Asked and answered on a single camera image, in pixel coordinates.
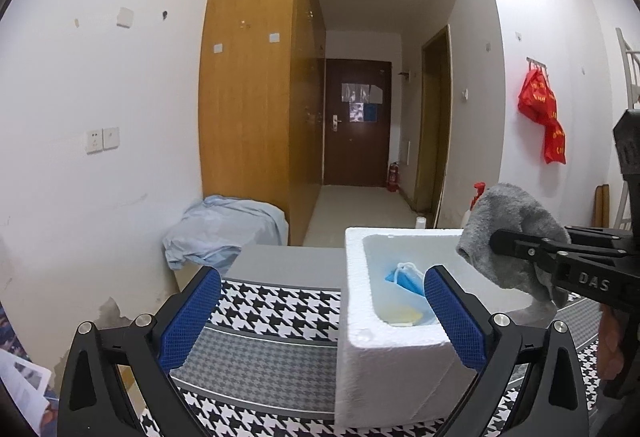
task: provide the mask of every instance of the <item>white foam box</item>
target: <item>white foam box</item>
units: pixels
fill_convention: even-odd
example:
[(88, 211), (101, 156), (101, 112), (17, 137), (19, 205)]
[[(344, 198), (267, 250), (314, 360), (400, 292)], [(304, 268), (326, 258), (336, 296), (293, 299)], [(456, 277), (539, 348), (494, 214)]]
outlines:
[[(466, 263), (456, 253), (461, 234), (461, 229), (347, 229), (337, 427), (391, 427), (446, 418), (475, 376), (462, 365), (437, 320), (425, 323), (433, 320), (425, 299), (385, 281), (399, 262), (413, 262), (421, 271), (444, 265), (491, 313), (532, 305), (530, 295), (500, 289)], [(422, 324), (397, 327), (385, 321), (397, 321), (394, 317), (404, 306), (423, 311)], [(540, 324), (551, 318), (553, 313)]]

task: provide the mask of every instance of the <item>red plastic bag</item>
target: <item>red plastic bag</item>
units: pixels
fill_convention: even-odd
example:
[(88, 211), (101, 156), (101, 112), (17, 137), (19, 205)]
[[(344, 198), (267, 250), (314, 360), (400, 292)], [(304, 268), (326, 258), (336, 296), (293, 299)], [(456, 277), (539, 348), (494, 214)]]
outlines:
[(518, 97), (518, 110), (539, 125), (558, 122), (556, 96), (542, 69), (535, 67), (527, 74)]
[(558, 121), (545, 127), (545, 162), (566, 164), (564, 156), (566, 137)]
[(566, 164), (564, 154), (566, 137), (558, 122), (558, 104), (556, 96), (549, 87), (543, 70), (534, 67), (529, 70), (518, 97), (518, 110), (531, 121), (544, 125), (544, 156), (547, 164), (559, 162)]

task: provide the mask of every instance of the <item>screw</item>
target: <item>screw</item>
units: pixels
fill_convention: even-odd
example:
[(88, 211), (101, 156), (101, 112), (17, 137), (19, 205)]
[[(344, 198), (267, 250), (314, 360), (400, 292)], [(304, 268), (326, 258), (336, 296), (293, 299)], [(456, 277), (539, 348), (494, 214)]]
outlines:
[(136, 318), (136, 325), (138, 327), (146, 327), (151, 323), (151, 314), (141, 314)]
[(511, 320), (506, 314), (496, 314), (494, 316), (494, 322), (496, 325), (500, 325), (500, 327), (507, 327), (511, 323)]
[(80, 326), (78, 327), (78, 332), (80, 334), (87, 334), (87, 332), (89, 332), (91, 330), (91, 322), (84, 322), (81, 323)]
[(554, 323), (554, 329), (559, 333), (564, 334), (569, 330), (569, 327), (566, 326), (566, 323), (558, 320), (557, 322)]

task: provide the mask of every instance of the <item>wardrobe door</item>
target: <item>wardrobe door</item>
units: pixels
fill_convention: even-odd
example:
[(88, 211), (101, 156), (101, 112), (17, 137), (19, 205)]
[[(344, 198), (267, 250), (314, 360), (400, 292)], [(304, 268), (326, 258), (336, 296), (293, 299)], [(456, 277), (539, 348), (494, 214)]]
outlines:
[(302, 245), (319, 185), (311, 172), (315, 124), (315, 43), (310, 0), (295, 0), (290, 75), (290, 242)]
[(314, 57), (312, 59), (312, 93), (310, 99), (312, 110), (316, 117), (316, 124), (312, 134), (312, 145), (310, 151), (312, 158), (310, 162), (311, 182), (316, 185), (317, 192), (322, 184), (322, 145), (324, 141), (324, 46), (326, 43), (326, 29), (320, 0), (310, 0), (312, 25), (314, 29)]
[(294, 0), (208, 0), (200, 57), (205, 195), (289, 211), (289, 77)]

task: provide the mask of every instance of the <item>electrical outlet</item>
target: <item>electrical outlet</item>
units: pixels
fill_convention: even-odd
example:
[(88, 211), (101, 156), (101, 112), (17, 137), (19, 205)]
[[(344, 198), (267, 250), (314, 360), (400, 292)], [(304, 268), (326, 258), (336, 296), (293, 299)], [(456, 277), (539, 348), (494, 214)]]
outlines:
[(102, 141), (105, 150), (112, 150), (120, 146), (120, 127), (105, 128), (102, 131)]
[(89, 130), (86, 133), (86, 152), (88, 154), (95, 154), (101, 152), (104, 145), (102, 144), (102, 131), (101, 130)]

